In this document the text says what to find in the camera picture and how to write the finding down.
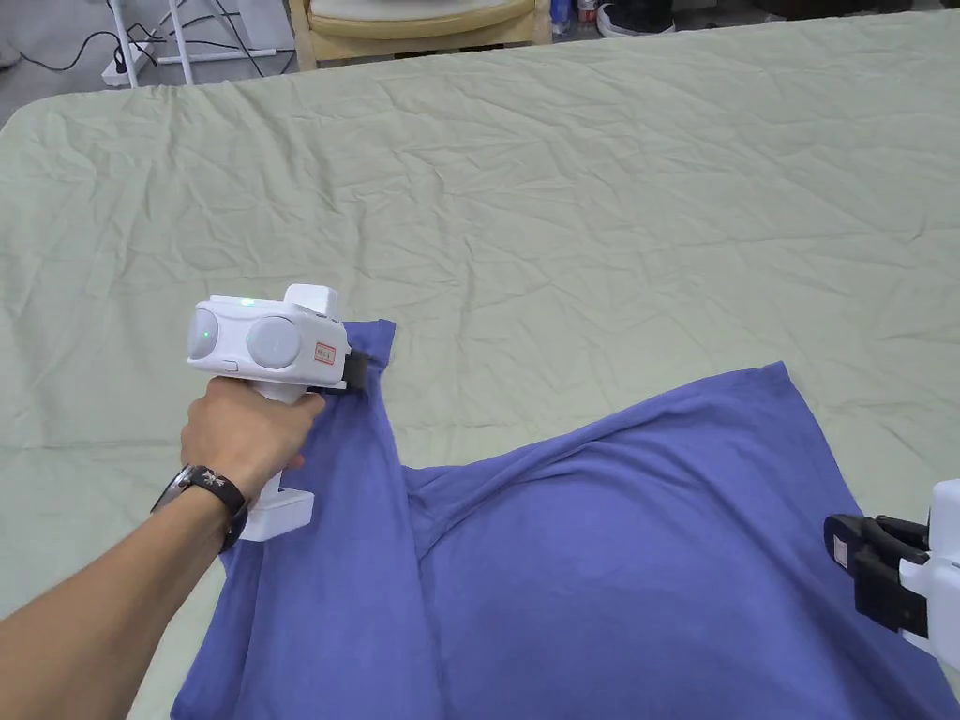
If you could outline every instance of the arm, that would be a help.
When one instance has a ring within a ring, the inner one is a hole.
[[[256,497],[299,451],[319,396],[291,406],[214,378],[190,406],[180,459]],[[190,488],[106,555],[0,622],[0,697],[16,720],[126,716],[174,613],[217,557],[227,510]]]

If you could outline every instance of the shoe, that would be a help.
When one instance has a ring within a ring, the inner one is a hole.
[[[672,2],[615,0],[597,11],[597,30],[603,37],[636,37],[675,33]]]
[[[6,70],[20,62],[20,51],[0,38],[0,70]]]

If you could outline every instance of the light green bedsheet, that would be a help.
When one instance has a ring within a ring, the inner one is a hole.
[[[409,465],[782,359],[864,510],[924,518],[960,474],[959,228],[951,12],[31,105],[0,132],[0,611],[178,469],[194,303],[291,282],[398,323]],[[221,582],[134,717],[166,715]]]

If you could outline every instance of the blue t-shirt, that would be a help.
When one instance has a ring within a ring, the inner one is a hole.
[[[379,389],[394,326],[348,330],[369,391],[283,479],[313,520],[225,556],[174,718],[960,717],[824,551],[858,511],[783,364],[414,470]]]

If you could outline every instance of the hand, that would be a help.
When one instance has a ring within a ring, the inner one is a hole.
[[[293,405],[268,400],[243,380],[214,377],[180,433],[180,461],[223,475],[248,499],[284,468],[300,468],[300,449],[324,406],[307,394]]]

